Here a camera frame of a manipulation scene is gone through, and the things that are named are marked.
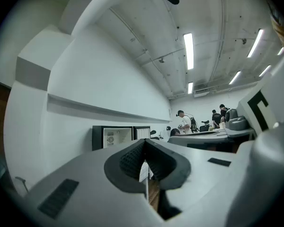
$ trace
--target person in black shirt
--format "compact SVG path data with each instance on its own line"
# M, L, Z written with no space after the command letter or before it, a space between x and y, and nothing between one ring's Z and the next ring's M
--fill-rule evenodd
M213 124L214 124L214 128L215 129L219 129L219 123L221 123L221 115L219 113L217 113L215 110L213 110Z
M229 108L226 108L224 104L221 104L220 109L221 109L222 122L225 122L225 115L226 115L227 110L229 110Z

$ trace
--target ceiling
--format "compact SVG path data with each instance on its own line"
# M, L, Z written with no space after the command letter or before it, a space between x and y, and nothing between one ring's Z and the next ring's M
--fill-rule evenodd
M255 84L259 74L282 56L265 0L123 0L97 24L146 70L169 99ZM257 32L260 43L247 58ZM187 70L183 34L194 38L195 65ZM238 79L229 85L236 72Z

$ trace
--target mini fridge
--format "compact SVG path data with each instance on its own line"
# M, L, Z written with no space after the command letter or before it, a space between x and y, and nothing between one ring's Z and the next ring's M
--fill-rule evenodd
M111 147L132 140L132 126L93 126L92 150Z
M151 137L150 126L133 126L133 139L149 139Z

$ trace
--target ceiling pipe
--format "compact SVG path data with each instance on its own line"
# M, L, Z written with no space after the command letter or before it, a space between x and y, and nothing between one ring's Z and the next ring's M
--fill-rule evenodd
M221 7L222 7L222 26L221 26L221 33L220 33L220 42L219 42L219 47L218 47L218 54L216 57L216 61L214 63L213 66L213 71L212 74L209 78L209 82L211 82L214 78L214 75L216 74L217 71L217 67L219 64L219 60L222 54L222 50L223 50L223 45L224 45L224 39L225 39L225 30L226 30L226 26L225 26L225 21L226 21L226 5L224 4L224 0L221 0Z
M159 70L159 68L156 66L154 60L151 58L151 55L149 53L149 51L143 46L142 42L140 41L139 37L137 36L137 34L133 31L133 29L127 24L127 22L124 20L124 18L121 17L121 15L119 15L113 8L109 8L109 10L127 27L127 29L134 35L134 37L137 39L137 41L139 42L139 44L141 45L141 47L143 48L144 50L144 53L148 54L152 64L154 65L154 67L161 73L161 75L163 76L163 78L165 79L168 87L169 87L169 90L171 93L172 90L171 90L171 86L170 84L168 83L168 81L166 80L165 76L163 75L163 73Z
M222 41L224 42L224 41L228 41L228 40L242 40L242 39L255 40L255 38L239 38L239 37L238 37L238 38L228 38L228 39L223 39L223 40L204 41L204 42L201 42L201 43L194 44L194 46L201 45L201 44L209 44L209 43L215 43L215 42L222 42ZM265 39L262 39L262 41L277 43L276 41L265 40ZM154 61L159 60L159 59L161 59L162 57L166 57L166 56L168 56L168 55L171 55L171 54L173 54L173 53L176 53L176 52L179 52L179 51L182 51L182 50L185 50L185 48L181 48L181 49L172 51L172 52L170 52L170 53L167 53L167 54L165 54L165 55L161 55L161 56L159 56L158 58L153 59L153 60L154 60ZM138 59L140 56L144 55L145 53L146 53L146 52L143 52L141 55L138 55L138 56L135 58L135 60Z
M163 0L163 2L164 2L164 5L165 5L165 7L166 7L167 12L168 12L169 15L170 15L171 20L173 21L173 24L174 24L174 27L175 27L176 41L178 41L179 37L178 37L178 30L177 30L176 22L175 22L175 20L174 20L174 17L173 17L172 14L171 14L171 11L170 11L170 9L169 9L169 7L168 7L166 1Z
M222 91L230 91L230 90L233 90L233 89L239 89L239 88L243 88L243 87L250 87L252 85L255 85L259 82L259 80L257 81L254 81L254 82L250 82L248 84L245 84L245 85L239 85L239 86L235 86L235 87L230 87L230 88L226 88L226 89L221 89L221 90L215 90L213 93L218 93L218 92L222 92ZM224 86L224 85L228 85L229 83L224 83L224 84L219 84L219 85L215 85L215 86L211 86L211 87L204 87L204 88L201 88L199 90L205 90L205 89L212 89L212 88L215 88L215 87L221 87L221 86ZM175 96L169 96L168 99L169 100L173 100L173 99L178 99L178 98L181 98L181 97L185 97L185 96L188 96L187 93L181 93L181 94L178 94L178 95L175 95Z

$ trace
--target black slot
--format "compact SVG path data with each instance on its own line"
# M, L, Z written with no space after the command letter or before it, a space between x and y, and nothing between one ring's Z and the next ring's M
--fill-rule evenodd
M55 219L77 188L79 182L65 179L38 207L47 216Z
M231 164L231 161L224 161L224 160L220 160L216 158L210 158L208 162L215 163L215 164L222 165L222 166L229 166Z

